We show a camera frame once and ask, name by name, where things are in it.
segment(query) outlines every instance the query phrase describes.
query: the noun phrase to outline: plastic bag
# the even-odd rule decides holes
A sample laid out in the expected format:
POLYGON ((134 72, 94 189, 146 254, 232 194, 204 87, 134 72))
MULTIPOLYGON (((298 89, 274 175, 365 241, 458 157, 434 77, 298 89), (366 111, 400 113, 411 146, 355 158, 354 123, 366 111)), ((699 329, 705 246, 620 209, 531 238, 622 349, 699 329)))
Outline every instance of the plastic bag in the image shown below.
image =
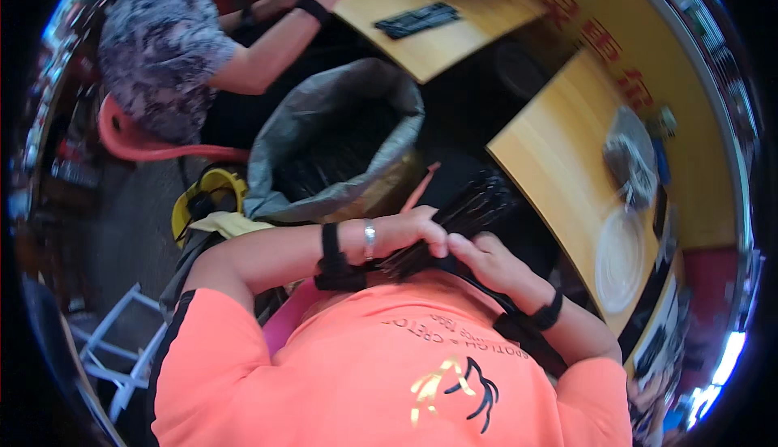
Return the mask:
POLYGON ((621 188, 626 204, 643 210, 651 205, 656 193, 656 155, 646 126, 635 111, 618 108, 613 126, 602 148, 605 162, 621 188))
POLYGON ((248 162, 246 217, 273 222, 322 221, 364 195, 413 147, 424 121, 421 93, 411 77, 378 59, 362 59, 308 77, 277 107, 259 132, 248 162), (274 189, 273 170, 336 124, 356 98, 382 98, 401 115, 367 170, 306 199, 289 202, 274 189))

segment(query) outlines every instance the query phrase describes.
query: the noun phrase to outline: silver bracelet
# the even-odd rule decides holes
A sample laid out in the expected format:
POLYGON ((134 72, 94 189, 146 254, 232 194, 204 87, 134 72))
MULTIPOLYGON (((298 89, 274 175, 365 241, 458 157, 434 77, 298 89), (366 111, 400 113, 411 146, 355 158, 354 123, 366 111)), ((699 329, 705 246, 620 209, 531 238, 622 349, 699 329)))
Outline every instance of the silver bracelet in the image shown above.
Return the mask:
POLYGON ((373 253, 376 250, 376 228, 372 219, 365 219, 365 263, 373 261, 373 253))

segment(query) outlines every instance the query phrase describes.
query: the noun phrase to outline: orange t-shirt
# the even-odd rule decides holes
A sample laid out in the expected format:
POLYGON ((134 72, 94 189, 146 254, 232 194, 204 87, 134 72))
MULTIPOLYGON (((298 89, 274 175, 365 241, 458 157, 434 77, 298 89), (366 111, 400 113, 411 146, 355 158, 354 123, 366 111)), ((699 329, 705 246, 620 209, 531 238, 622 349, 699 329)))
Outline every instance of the orange t-shirt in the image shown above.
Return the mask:
POLYGON ((162 447, 632 444, 621 364, 581 361, 554 387, 441 275, 351 295, 273 357, 233 299, 186 294, 152 373, 153 434, 162 447))

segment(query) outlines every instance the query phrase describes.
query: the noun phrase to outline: red chair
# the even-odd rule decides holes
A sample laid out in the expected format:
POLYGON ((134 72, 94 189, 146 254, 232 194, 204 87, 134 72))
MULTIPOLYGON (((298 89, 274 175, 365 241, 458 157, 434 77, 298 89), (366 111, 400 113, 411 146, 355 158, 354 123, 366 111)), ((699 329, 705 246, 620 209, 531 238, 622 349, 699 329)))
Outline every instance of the red chair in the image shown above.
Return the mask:
POLYGON ((154 161, 181 158, 187 155, 205 157, 210 161, 246 163, 248 150, 216 145, 175 145, 162 141, 142 130, 127 115, 109 93, 100 107, 98 122, 100 140, 114 157, 130 161, 154 161))

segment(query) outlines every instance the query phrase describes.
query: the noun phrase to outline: white folding chair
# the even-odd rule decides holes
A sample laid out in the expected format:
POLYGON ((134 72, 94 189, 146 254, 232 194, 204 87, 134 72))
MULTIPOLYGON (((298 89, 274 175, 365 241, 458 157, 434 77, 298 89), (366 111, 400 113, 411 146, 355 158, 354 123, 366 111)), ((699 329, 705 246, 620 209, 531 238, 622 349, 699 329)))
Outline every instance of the white folding chair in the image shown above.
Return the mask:
POLYGON ((84 364, 84 371, 95 378, 112 381, 116 385, 116 393, 113 394, 111 406, 108 410, 108 418, 111 419, 112 423, 116 423, 116 419, 119 418, 119 413, 122 413, 122 410, 127 408, 127 404, 129 403, 135 388, 149 387, 149 378, 145 376, 146 367, 154 358, 154 354, 160 346, 162 338, 165 336, 165 331, 167 330, 167 324, 163 321, 149 343, 143 348, 141 354, 136 354, 122 347, 109 344, 103 340, 105 333, 108 332, 111 325, 116 322, 117 317, 133 300, 141 302, 141 304, 149 306, 156 311, 160 310, 160 304, 140 293, 140 290, 140 284, 136 283, 133 285, 132 288, 124 294, 122 299, 113 306, 111 311, 105 316, 105 319, 103 319, 100 325, 94 329, 92 334, 85 332, 76 325, 70 324, 73 336, 86 341, 86 344, 79 353, 79 358, 84 364), (125 357, 131 361, 135 361, 135 365, 132 367, 130 374, 124 374, 106 368, 102 361, 95 356, 95 349, 102 349, 105 352, 125 357))

